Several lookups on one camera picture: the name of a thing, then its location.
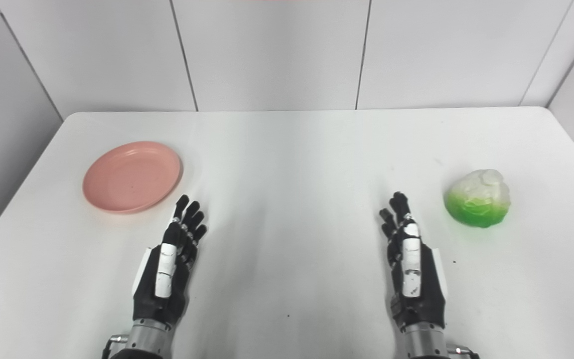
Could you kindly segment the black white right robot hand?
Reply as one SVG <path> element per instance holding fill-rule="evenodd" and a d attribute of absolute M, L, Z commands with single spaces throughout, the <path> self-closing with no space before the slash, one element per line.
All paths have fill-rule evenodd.
<path fill-rule="evenodd" d="M 381 230 L 387 239 L 387 263 L 394 293 L 392 316 L 399 329 L 417 323 L 444 329 L 446 298 L 433 250 L 427 246 L 414 219 L 407 196 L 397 191 L 389 207 L 380 210 Z"/>

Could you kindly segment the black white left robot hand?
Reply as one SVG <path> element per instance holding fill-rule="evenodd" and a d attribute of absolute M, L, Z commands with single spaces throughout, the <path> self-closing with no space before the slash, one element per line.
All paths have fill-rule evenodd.
<path fill-rule="evenodd" d="M 133 300 L 135 321 L 153 320 L 175 327 L 187 305 L 185 291 L 207 232 L 198 201 L 182 195 L 159 245 L 146 250 Z"/>

